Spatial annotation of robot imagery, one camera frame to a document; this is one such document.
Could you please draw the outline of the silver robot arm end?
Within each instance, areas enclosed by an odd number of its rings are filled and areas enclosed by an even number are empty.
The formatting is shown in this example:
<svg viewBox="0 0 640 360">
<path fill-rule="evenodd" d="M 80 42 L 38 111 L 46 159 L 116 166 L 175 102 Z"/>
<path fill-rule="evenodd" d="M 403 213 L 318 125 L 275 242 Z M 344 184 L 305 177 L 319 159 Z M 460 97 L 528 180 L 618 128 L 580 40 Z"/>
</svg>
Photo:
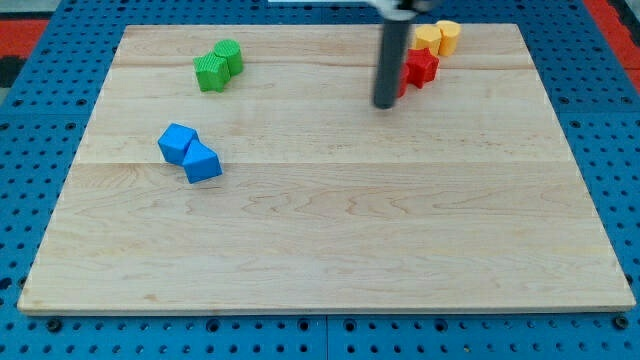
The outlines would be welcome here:
<svg viewBox="0 0 640 360">
<path fill-rule="evenodd" d="M 385 20 L 408 21 L 434 10 L 443 0 L 366 0 L 366 3 Z"/>
</svg>

